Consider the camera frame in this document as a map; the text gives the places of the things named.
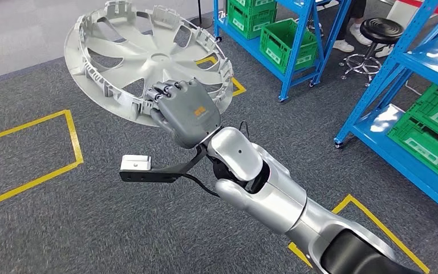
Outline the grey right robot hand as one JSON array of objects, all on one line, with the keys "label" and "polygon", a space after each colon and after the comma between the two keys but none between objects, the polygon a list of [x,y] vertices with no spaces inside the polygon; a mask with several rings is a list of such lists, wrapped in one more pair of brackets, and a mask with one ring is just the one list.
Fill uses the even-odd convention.
[{"label": "grey right robot hand", "polygon": [[150,110],[154,122],[182,148],[197,146],[220,127],[216,104],[195,78],[157,82],[146,96],[157,104]]}]

